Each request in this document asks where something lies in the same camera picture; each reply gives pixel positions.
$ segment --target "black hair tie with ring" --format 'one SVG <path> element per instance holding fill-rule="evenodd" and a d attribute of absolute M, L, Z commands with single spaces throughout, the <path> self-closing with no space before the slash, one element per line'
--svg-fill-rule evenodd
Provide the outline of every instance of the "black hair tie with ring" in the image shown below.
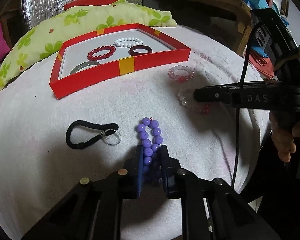
<path fill-rule="evenodd" d="M 136 49 L 145 49 L 148 52 L 136 52 L 135 51 Z M 129 54 L 131 56 L 139 56 L 139 55 L 145 55 L 145 54 L 149 54 L 149 53 L 152 53 L 152 49 L 149 46 L 145 46 L 145 45 L 136 45 L 129 49 Z"/>
<path fill-rule="evenodd" d="M 97 136 L 91 138 L 89 141 L 74 144 L 71 142 L 70 136 L 71 136 L 73 129 L 76 126 L 83 126 L 83 127 L 88 127 L 88 128 L 95 129 L 95 130 L 101 130 L 101 133 L 99 133 Z M 91 122 L 87 122 L 87 121 L 77 120 L 77 121 L 74 121 L 68 127 L 68 130 L 66 132 L 66 143 L 70 148 L 79 149 L 79 150 L 87 148 L 88 146 L 96 143 L 100 139 L 102 139 L 107 145 L 117 145 L 121 142 L 121 134 L 118 132 L 118 129 L 119 129 L 119 126 L 116 123 L 96 124 L 96 123 L 91 123 Z M 117 142 L 115 144 L 107 143 L 107 141 L 105 139 L 106 136 L 112 135 L 114 133 L 118 133 L 119 142 Z"/>

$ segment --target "silver bangle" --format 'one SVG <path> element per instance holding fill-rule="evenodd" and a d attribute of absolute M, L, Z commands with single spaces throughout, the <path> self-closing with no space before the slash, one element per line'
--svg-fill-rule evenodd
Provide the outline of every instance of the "silver bangle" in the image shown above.
<path fill-rule="evenodd" d="M 81 63 L 80 65 L 77 65 L 76 67 L 73 68 L 73 70 L 71 70 L 70 75 L 77 73 L 80 69 L 88 67 L 88 66 L 99 66 L 101 65 L 100 62 L 97 61 L 86 61 Z"/>

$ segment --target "human hand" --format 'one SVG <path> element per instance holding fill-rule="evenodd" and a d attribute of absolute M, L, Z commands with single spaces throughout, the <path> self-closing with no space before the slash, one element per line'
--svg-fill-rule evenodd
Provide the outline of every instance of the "human hand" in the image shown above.
<path fill-rule="evenodd" d="M 284 162 L 290 161 L 290 154 L 296 152 L 296 145 L 293 143 L 294 137 L 300 137 L 300 121 L 292 128 L 292 132 L 278 126 L 274 112 L 269 113 L 269 120 L 272 129 L 272 141 L 278 150 L 279 158 Z"/>

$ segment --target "black cable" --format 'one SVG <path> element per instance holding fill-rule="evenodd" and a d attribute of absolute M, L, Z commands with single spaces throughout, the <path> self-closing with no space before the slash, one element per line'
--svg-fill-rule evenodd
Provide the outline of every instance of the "black cable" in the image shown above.
<path fill-rule="evenodd" d="M 263 25 L 263 23 L 262 23 L 262 21 L 260 21 L 251 30 L 251 33 L 250 33 L 250 36 L 248 39 L 248 43 L 247 43 L 246 55 L 244 57 L 241 78 L 240 78 L 240 82 L 239 82 L 240 88 L 242 88 L 243 83 L 244 83 L 244 78 L 246 77 L 253 37 L 256 34 L 257 30 L 262 25 Z M 240 108 L 237 108 L 236 112 L 235 112 L 235 160 L 234 160 L 233 176 L 232 176 L 232 181 L 231 181 L 232 188 L 234 188 L 235 177 L 237 176 L 238 161 L 239 161 L 239 118 L 240 118 Z"/>
<path fill-rule="evenodd" d="M 240 108 L 235 111 L 235 160 L 234 160 L 234 170 L 231 181 L 231 187 L 234 188 L 235 176 L 237 175 L 238 160 L 239 160 L 239 117 Z"/>
<path fill-rule="evenodd" d="M 97 136 L 92 137 L 89 141 L 74 144 L 71 142 L 70 137 L 71 137 L 72 130 L 76 126 L 88 127 L 88 128 L 95 129 L 95 130 L 101 130 L 103 132 L 105 132 L 108 129 L 111 129 L 110 131 L 106 132 L 106 136 L 114 134 L 115 133 L 114 130 L 117 131 L 119 128 L 119 126 L 116 123 L 96 124 L 96 123 L 91 123 L 91 122 L 82 121 L 82 120 L 74 121 L 71 125 L 69 125 L 68 130 L 66 132 L 66 143 L 70 148 L 79 149 L 79 150 L 85 149 L 86 147 L 96 143 L 98 140 L 100 140 L 102 138 L 102 136 L 101 136 L 101 134 L 98 134 Z"/>
<path fill-rule="evenodd" d="M 243 82 L 244 82 L 244 78 L 246 76 L 247 73 L 247 69 L 248 69 L 248 63 L 249 63 L 249 56 L 250 56 L 250 52 L 251 52 L 251 46 L 252 46 L 252 42 L 253 42 L 253 37 L 256 34 L 257 30 L 263 25 L 263 22 L 260 21 L 258 22 L 251 30 L 251 33 L 249 35 L 249 39 L 248 39 L 248 43 L 247 43 L 247 49 L 246 49 L 246 56 L 244 57 L 244 63 L 243 63 L 243 69 L 242 69 L 242 73 L 241 73 L 241 78 L 240 78 L 240 82 L 239 82 L 239 86 L 242 87 L 243 86 Z"/>

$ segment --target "green floral pillow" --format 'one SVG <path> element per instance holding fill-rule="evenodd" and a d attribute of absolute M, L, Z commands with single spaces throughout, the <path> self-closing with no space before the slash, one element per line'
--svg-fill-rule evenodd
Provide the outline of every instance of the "green floral pillow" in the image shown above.
<path fill-rule="evenodd" d="M 41 22 L 17 42 L 0 67 L 0 91 L 10 79 L 59 51 L 64 41 L 94 30 L 129 23 L 157 27 L 177 26 L 170 12 L 154 10 L 125 0 L 103 6 L 72 7 Z"/>

